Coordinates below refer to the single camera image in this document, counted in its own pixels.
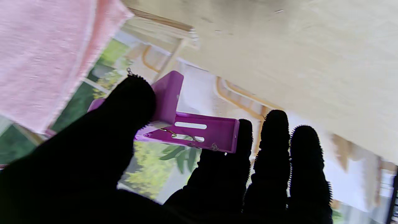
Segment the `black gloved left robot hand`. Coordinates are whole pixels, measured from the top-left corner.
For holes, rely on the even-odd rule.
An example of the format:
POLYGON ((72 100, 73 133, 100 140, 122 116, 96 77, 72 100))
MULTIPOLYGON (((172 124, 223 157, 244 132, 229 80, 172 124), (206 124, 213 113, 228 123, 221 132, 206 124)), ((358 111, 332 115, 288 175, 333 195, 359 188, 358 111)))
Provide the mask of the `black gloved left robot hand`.
POLYGON ((1 171, 3 224, 332 224, 331 184, 311 126, 289 133, 270 111, 250 174, 252 123, 241 119, 234 154, 204 149, 187 184, 163 205, 118 189, 133 139, 155 113, 155 93, 128 75, 97 109, 1 171))

